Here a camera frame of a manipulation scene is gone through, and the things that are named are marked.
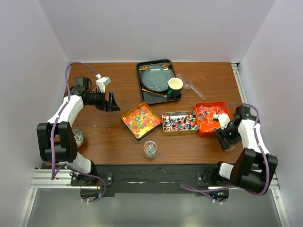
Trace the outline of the orange tray of lollipops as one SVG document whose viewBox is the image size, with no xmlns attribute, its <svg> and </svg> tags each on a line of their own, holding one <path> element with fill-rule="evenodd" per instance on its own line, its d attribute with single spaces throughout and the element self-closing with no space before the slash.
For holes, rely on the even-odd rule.
<svg viewBox="0 0 303 227">
<path fill-rule="evenodd" d="M 200 137 L 213 137 L 214 131 L 220 128 L 218 121 L 214 120 L 214 114 L 227 105 L 223 101 L 218 102 L 200 102 L 194 105 L 194 111 L 197 115 L 199 130 L 197 134 Z"/>
</svg>

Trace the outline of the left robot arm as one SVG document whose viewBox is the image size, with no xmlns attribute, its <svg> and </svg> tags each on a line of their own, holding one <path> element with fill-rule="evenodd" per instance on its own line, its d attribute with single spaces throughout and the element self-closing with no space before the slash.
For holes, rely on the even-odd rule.
<svg viewBox="0 0 303 227">
<path fill-rule="evenodd" d="M 96 78 L 96 89 L 92 90 L 89 78 L 77 77 L 74 86 L 67 87 L 63 102 L 54 116 L 45 123 L 39 123 L 36 128 L 40 157 L 42 161 L 52 164 L 52 180 L 62 168 L 81 175 L 86 185 L 94 185 L 100 179 L 94 163 L 78 152 L 72 132 L 77 115 L 87 105 L 108 113 L 120 111 L 113 92 L 106 97 L 106 86 L 111 82 L 110 78 L 99 74 Z"/>
</svg>

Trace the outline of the clear plastic scoop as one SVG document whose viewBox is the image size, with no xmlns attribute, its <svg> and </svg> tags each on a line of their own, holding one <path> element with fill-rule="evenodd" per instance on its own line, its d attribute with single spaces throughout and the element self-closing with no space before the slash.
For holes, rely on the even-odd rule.
<svg viewBox="0 0 303 227">
<path fill-rule="evenodd" d="M 183 74 L 177 74 L 177 78 L 181 79 L 183 82 L 183 88 L 184 89 L 191 89 L 194 91 L 203 101 L 205 100 L 205 96 L 193 85 L 193 82 L 185 75 Z"/>
</svg>

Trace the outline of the gold tin of gummy candies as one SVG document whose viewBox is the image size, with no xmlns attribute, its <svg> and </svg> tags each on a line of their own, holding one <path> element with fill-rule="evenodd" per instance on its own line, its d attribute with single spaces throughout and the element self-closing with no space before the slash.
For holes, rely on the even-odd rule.
<svg viewBox="0 0 303 227">
<path fill-rule="evenodd" d="M 161 118 L 145 102 L 123 114 L 120 119 L 137 142 L 162 126 Z"/>
</svg>

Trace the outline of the clear glass jar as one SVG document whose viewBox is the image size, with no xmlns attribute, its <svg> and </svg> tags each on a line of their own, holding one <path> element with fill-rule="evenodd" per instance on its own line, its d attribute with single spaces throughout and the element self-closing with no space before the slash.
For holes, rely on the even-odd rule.
<svg viewBox="0 0 303 227">
<path fill-rule="evenodd" d="M 154 141 L 145 142 L 143 152 L 148 160 L 154 160 L 156 158 L 157 144 Z"/>
</svg>

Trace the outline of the clear round jar lid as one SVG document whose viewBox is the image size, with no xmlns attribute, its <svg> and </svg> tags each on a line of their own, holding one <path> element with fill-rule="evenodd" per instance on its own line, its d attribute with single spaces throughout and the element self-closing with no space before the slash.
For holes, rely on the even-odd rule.
<svg viewBox="0 0 303 227">
<path fill-rule="evenodd" d="M 225 151 L 232 151 L 234 149 L 234 145 L 231 145 L 228 149 L 225 149 Z"/>
</svg>

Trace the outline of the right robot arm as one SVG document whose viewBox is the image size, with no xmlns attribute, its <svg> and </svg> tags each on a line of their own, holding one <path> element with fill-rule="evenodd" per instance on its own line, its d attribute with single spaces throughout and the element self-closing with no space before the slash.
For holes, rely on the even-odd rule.
<svg viewBox="0 0 303 227">
<path fill-rule="evenodd" d="M 252 115 L 254 106 L 235 103 L 236 110 L 232 118 L 218 110 L 213 119 L 219 123 L 215 135 L 222 150 L 228 151 L 242 143 L 243 150 L 235 164 L 218 162 L 216 171 L 211 173 L 211 181 L 217 186 L 227 180 L 232 186 L 240 187 L 254 195 L 265 194 L 276 172 L 278 159 L 269 153 L 261 132 L 259 111 Z"/>
</svg>

